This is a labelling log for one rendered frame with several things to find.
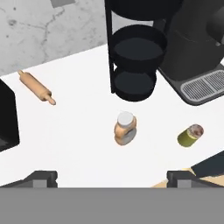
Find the wooden cutting board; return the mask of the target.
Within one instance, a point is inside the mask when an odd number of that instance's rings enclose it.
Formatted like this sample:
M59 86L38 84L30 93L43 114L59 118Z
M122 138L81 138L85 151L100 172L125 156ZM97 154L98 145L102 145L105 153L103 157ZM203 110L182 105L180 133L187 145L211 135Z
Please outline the wooden cutting board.
M201 178L201 180L205 180L205 181L214 183L216 185L224 186L224 174L220 176L216 176L216 177L207 176L207 177ZM167 179L163 180L162 182L154 185L153 188L166 188L167 182L168 182Z

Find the wooden rolling pin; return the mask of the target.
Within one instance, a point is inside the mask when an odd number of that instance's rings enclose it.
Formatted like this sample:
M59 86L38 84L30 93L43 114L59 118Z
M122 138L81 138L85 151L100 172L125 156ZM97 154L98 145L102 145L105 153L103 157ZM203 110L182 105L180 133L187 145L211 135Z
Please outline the wooden rolling pin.
M56 104L56 101L52 98L52 92L39 82L30 73L18 71L20 81L26 85L42 102L49 102L52 105Z

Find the orange condiment bottle white cap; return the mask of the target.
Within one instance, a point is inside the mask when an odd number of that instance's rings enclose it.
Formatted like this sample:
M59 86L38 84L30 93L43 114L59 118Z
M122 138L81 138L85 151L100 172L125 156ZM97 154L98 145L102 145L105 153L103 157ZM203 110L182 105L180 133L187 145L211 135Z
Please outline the orange condiment bottle white cap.
M137 133L137 119L127 111L119 114L114 128L115 141L119 145L130 143Z

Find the black knife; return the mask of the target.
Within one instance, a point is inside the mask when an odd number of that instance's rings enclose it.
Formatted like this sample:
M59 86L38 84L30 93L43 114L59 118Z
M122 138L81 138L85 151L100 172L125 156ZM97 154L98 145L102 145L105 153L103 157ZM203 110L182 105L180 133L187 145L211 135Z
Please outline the black knife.
M224 174L224 151L213 155L191 167L198 178L216 177Z

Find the black appliance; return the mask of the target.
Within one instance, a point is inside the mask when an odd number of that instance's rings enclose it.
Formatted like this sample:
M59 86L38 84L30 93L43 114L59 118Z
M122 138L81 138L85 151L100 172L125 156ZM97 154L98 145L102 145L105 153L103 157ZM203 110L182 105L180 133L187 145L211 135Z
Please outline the black appliance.
M0 79L0 152L17 146L19 142L15 94Z

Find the black coffee machine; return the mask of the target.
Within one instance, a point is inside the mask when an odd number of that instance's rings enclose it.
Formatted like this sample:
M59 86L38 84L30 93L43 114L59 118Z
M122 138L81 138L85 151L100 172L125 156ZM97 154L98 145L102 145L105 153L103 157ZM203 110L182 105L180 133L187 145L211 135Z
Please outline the black coffee machine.
M166 32L167 52L159 72L186 103L199 106L224 95L224 0L183 0Z

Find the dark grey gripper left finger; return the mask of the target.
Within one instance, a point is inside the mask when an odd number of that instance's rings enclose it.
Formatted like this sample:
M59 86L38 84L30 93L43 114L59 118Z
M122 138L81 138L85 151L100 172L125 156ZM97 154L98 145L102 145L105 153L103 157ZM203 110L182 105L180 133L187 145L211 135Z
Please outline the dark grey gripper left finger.
M1 185L1 188L57 188L57 178L56 171L34 171L24 179Z

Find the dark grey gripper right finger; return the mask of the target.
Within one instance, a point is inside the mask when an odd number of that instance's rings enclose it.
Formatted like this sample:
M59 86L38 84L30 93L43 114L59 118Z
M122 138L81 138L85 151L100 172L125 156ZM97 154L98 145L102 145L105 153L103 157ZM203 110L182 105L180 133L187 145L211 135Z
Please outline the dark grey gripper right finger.
M168 171L166 174L168 188L205 188L205 187L220 187L223 185L217 185L215 183L201 180L196 178L189 171Z

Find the olive green shaker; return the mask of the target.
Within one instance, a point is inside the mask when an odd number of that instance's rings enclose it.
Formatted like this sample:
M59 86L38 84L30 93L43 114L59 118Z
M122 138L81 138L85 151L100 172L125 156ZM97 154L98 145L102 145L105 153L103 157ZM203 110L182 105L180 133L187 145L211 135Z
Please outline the olive green shaker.
M199 138L201 138L203 134L204 134L204 129L198 124L193 124L190 127L188 127L186 130L181 132L178 135L177 140L181 146L190 147Z

